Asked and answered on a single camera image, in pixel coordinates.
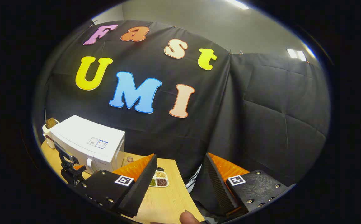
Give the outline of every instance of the brown beans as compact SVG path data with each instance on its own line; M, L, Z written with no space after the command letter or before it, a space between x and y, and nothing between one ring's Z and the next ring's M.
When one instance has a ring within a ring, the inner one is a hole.
M160 187L166 186L168 184L168 182L166 181L166 179L160 179L157 178L157 185Z

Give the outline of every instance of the yellow letter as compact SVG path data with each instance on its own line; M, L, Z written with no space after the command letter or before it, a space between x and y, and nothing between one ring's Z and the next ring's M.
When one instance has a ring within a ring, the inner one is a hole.
M174 108L169 111L169 114L177 118L186 118L188 115L186 112L187 103L195 89L183 84L176 85L176 88L178 89L178 96L176 97Z
M121 40L123 41L142 41L146 39L145 35L149 32L149 28L145 26L138 26L128 30L129 33L126 33L121 36Z
M168 42L169 47L164 48L164 53L176 59L181 59L185 56L184 49L187 49L187 43L179 40L172 39Z
M204 68L205 70L211 70L212 65L209 64L209 60L216 60L216 55L213 54L213 50L200 48L199 52L201 52L198 60L199 66Z
M75 77L75 84L77 84L78 88L85 90L92 90L97 88L105 74L105 70L109 64L113 62L112 59L107 57L102 57L99 59L99 67L96 71L95 77L92 81L87 81L85 76L87 75L87 71L92 62L95 61L95 57L86 56L81 59L81 65L78 69L77 75Z

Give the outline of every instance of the blue letter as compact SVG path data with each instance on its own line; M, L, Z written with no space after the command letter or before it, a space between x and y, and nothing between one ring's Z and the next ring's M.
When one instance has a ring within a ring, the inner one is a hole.
M153 99L161 81L155 78L146 79L138 88L135 87L134 77L129 72L117 73L118 83L115 89L114 98L110 100L110 106L123 107L122 95L124 95L125 103L130 109L140 98L135 109L139 112L151 114L153 113Z

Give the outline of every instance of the finger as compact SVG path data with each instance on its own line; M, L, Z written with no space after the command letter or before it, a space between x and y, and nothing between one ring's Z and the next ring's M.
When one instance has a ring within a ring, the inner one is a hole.
M179 221L182 224L200 224L200 222L190 213L188 210L185 210L179 218Z

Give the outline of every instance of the white microwave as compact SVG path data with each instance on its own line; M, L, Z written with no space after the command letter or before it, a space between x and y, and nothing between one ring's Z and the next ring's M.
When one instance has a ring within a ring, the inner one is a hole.
M86 172L114 171L124 160L125 132L113 129L77 115L49 129L47 135L75 156Z

